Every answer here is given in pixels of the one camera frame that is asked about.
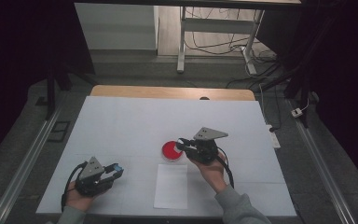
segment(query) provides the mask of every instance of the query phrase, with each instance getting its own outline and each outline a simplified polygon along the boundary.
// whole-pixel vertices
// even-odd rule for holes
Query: white paper
[[[187,165],[158,165],[154,207],[187,209]]]

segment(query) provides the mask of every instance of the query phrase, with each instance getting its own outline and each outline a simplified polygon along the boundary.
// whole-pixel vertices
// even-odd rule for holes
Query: wooden board
[[[253,101],[255,99],[254,94],[249,90],[104,85],[95,86],[90,95],[161,99],[199,99],[205,96],[210,100],[227,101]]]

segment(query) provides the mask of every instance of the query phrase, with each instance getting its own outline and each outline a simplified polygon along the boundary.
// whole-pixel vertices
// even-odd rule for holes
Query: red plate
[[[170,141],[162,147],[162,155],[169,161],[177,161],[182,156],[183,151],[176,148],[176,142]]]

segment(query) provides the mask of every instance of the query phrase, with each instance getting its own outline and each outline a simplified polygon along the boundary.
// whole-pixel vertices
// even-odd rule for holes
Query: aluminum rail
[[[287,106],[290,110],[293,109],[292,104],[289,100],[286,100]],[[330,194],[333,205],[337,210],[337,214],[341,219],[343,224],[355,224],[353,214],[351,213],[351,209],[348,207],[348,204],[342,195],[341,190],[339,189],[336,181],[331,175],[324,158],[317,147],[313,137],[310,133],[309,129],[304,128],[301,121],[296,119],[296,126],[298,128],[299,133],[301,134],[302,139],[304,140],[307,149],[312,157],[312,160],[318,170],[319,175],[321,176],[322,181],[324,182],[324,186],[327,192]]]
[[[48,135],[53,128],[57,117],[61,113],[67,94],[68,93],[66,91],[62,91],[60,93],[56,110],[50,117],[50,120],[45,120],[43,123],[35,140],[28,149],[27,154],[24,156],[19,169],[17,170],[16,174],[13,175],[13,178],[8,184],[7,189],[0,200],[0,223],[5,223],[7,220],[7,217],[19,196],[22,187],[28,178],[28,175],[31,173],[34,167],[34,163],[36,162],[37,157],[43,148],[43,145],[45,145],[45,142],[48,139]]]

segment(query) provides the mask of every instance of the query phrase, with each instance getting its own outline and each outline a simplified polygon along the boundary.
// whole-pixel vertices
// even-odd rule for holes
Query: sleeve
[[[70,206],[65,206],[57,224],[82,224],[86,213]]]
[[[240,195],[228,185],[215,199],[223,208],[225,224],[270,224],[270,221],[252,207],[247,194]]]

